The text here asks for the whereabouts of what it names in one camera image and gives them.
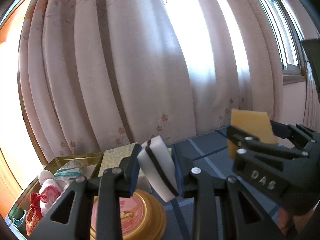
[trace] white sponge with black stripe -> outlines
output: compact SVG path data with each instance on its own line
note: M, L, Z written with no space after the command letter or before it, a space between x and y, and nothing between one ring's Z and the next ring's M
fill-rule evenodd
M138 162L151 186L164 201L179 196L175 178L176 169L160 136L142 144Z

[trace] red drawstring bag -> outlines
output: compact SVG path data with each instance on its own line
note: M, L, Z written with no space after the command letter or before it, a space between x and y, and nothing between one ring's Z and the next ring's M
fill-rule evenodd
M32 230L36 227L36 225L42 218L40 200L46 203L49 199L46 195L43 194L30 194L30 209L28 210L28 213L26 215L27 236L30 236Z

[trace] yellow sponge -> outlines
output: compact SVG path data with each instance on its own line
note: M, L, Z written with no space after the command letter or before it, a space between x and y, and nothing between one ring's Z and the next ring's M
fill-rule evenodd
M272 132L271 123L266 112L232 109L231 125L257 136L261 142L271 144L277 143L277 138ZM227 147L229 158L234 160L236 151L239 147L230 140L227 141Z

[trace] silver screw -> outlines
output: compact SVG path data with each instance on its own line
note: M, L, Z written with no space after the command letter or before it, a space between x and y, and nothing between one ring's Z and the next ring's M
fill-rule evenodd
M122 171L122 170L121 170L121 168L119 168L119 167L115 167L115 168L112 169L112 173L113 173L113 174L119 174L121 171Z
M200 173L201 173L201 169L198 168L198 167L193 167L193 168L191 169L191 172L192 172L193 174L200 174Z
M235 176L230 176L230 177L228 177L228 181L230 183L236 183L237 182L237 178Z
M246 150L246 149L243 149L243 148L237 150L237 153L238 153L238 154L245 154L246 152L247 152L247 150Z
M76 177L76 182L81 183L84 181L85 181L85 176L81 175L81 176Z

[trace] curtain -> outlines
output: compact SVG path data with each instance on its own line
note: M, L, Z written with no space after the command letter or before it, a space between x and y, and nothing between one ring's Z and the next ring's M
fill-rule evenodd
M256 2L31 0L20 83L44 156L171 144L229 124L232 108L277 120L280 57Z
M318 103L318 93L316 83L312 76L310 63L307 62L307 94L306 94L306 109L303 117L303 125L314 130L316 125L316 108Z

